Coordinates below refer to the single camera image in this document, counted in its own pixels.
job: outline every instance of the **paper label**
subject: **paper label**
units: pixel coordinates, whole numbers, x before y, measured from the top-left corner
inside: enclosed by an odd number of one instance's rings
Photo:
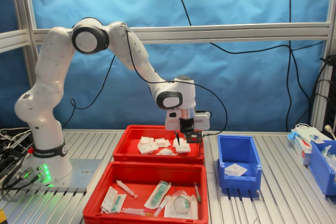
[[[117,194],[118,194],[118,191],[116,191],[112,186],[110,186],[109,190],[107,191],[105,195],[103,203],[101,204],[101,209],[107,214],[112,209],[112,206],[113,206],[114,200],[116,199]]]
[[[241,167],[240,165],[233,164],[225,168],[224,173],[229,176],[241,176],[246,173],[247,169]]]

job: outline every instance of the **white package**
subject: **white package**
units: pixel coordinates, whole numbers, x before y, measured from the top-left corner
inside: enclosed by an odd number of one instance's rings
[[[330,157],[325,157],[325,158],[326,158],[325,161],[327,161],[330,168],[333,169],[334,172],[336,173],[336,161],[334,161]]]
[[[324,140],[332,140],[319,132],[317,128],[310,127],[306,124],[297,124],[295,129],[297,133],[299,133],[300,137],[308,143],[310,143],[310,141],[314,141],[317,144],[323,144]]]
[[[195,195],[189,196],[186,194],[188,201],[190,203],[190,210],[185,214],[180,214],[175,210],[174,201],[178,195],[174,194],[170,197],[167,205],[164,208],[164,217],[169,218],[179,218],[179,219],[189,219],[198,220],[198,205]]]
[[[113,206],[111,208],[111,211],[109,212],[110,214],[120,213],[121,207],[124,204],[126,196],[127,196],[126,194],[118,194],[116,196]]]
[[[152,192],[151,196],[146,201],[144,207],[149,209],[155,209],[160,205],[161,200],[165,196],[165,194],[171,188],[172,183],[167,183],[165,181],[160,181],[159,184],[156,186],[154,191]]]
[[[153,151],[157,150],[158,147],[157,145],[153,142],[150,144],[143,144],[143,145],[139,145],[138,146],[139,151],[141,152],[141,154],[150,154]]]
[[[186,139],[180,137],[180,144],[178,144],[177,138],[174,139],[173,147],[175,147],[177,153],[191,152],[190,145]]]
[[[331,147],[331,145],[328,145],[326,148],[324,148],[323,150],[321,150],[321,154],[322,154],[323,157],[327,156],[330,147]]]
[[[177,154],[174,154],[172,150],[165,148],[160,150],[157,155],[176,156]]]
[[[225,167],[224,169],[224,174],[229,175],[229,176],[241,176],[242,174],[246,172],[247,172],[247,169],[237,164],[232,164],[228,167]]]
[[[152,142],[154,142],[154,138],[142,136],[139,143],[138,143],[138,146],[144,145],[144,144],[150,144]]]
[[[160,148],[160,147],[168,147],[170,146],[170,142],[169,140],[166,140],[164,138],[157,138],[155,139],[155,143],[156,145]]]
[[[100,206],[100,208],[105,212],[109,213],[110,210],[113,207],[114,200],[116,199],[116,196],[118,194],[118,191],[115,190],[112,186],[110,186],[109,190],[107,191],[105,198]]]
[[[180,145],[184,144],[184,143],[187,143],[186,140],[182,137],[180,137]],[[177,141],[177,138],[174,139],[173,141],[173,147],[177,147],[178,146],[178,141]]]

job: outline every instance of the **syringe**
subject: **syringe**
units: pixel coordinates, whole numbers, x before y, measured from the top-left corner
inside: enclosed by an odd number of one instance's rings
[[[128,194],[130,194],[131,196],[134,196],[134,198],[137,198],[138,196],[127,186],[125,185],[123,182],[121,182],[120,180],[117,180],[117,185],[120,186],[122,189],[124,189]]]

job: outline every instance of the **sterile package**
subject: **sterile package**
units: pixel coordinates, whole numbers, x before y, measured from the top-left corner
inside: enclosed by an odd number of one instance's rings
[[[243,168],[242,166],[237,164],[232,164],[228,167],[225,167],[224,169],[224,174],[229,176],[241,176],[246,172],[247,172],[246,168]]]
[[[330,147],[331,147],[331,145],[328,145],[326,148],[324,148],[323,150],[321,150],[321,154],[322,154],[323,157],[327,156]]]
[[[174,154],[172,150],[165,148],[160,150],[157,155],[176,156],[177,154]]]
[[[184,138],[180,137],[180,145],[184,144],[184,143],[186,143],[186,140]],[[177,146],[178,146],[178,141],[177,141],[177,138],[175,138],[174,141],[173,141],[173,147],[177,147]]]
[[[288,135],[288,140],[294,146],[294,150],[301,159],[303,165],[309,165],[311,156],[311,145],[303,140],[295,130]]]
[[[198,205],[195,195],[185,191],[175,192],[164,208],[164,217],[198,220]]]
[[[103,200],[103,203],[101,204],[100,208],[105,212],[109,213],[113,207],[114,200],[116,199],[116,196],[118,194],[118,191],[115,190],[112,186],[110,186],[109,190],[107,191],[105,198]]]
[[[111,208],[110,214],[118,214],[121,210],[122,205],[126,199],[126,194],[118,194],[115,198],[113,206]]]
[[[327,154],[327,157],[331,158],[332,160],[336,161],[336,155],[335,154]]]
[[[164,139],[164,138],[157,138],[157,139],[155,139],[155,143],[156,143],[156,145],[157,145],[159,148],[170,146],[170,142],[169,142],[169,140],[166,140],[166,139]]]
[[[142,136],[139,143],[138,143],[138,146],[144,145],[144,144],[150,144],[150,143],[153,143],[153,142],[154,142],[154,138]]]
[[[327,161],[327,163],[330,166],[330,168],[333,169],[334,172],[336,173],[336,161],[333,160],[330,157],[327,157],[327,156],[325,157],[325,161]]]
[[[177,153],[187,153],[191,152],[190,146],[187,143],[186,139],[180,137],[180,144],[178,144],[177,139],[174,139],[173,147],[175,147],[175,150]]]
[[[141,152],[141,154],[150,154],[153,151],[157,150],[158,147],[155,144],[155,142],[153,142],[153,143],[150,143],[150,144],[139,145],[138,149]]]
[[[165,181],[160,181],[144,206],[149,209],[157,208],[160,205],[160,202],[163,199],[164,195],[169,191],[171,186],[172,183],[168,184]]]
[[[309,144],[311,140],[317,144],[323,144],[324,140],[332,140],[319,132],[317,128],[310,127],[307,124],[297,124],[295,130]]]

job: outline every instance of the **metal baseplate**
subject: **metal baseplate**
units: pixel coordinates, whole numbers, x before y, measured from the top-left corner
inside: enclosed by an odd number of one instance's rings
[[[72,171],[68,176],[46,186],[32,185],[31,189],[86,192],[100,166],[101,159],[70,158],[69,160]]]

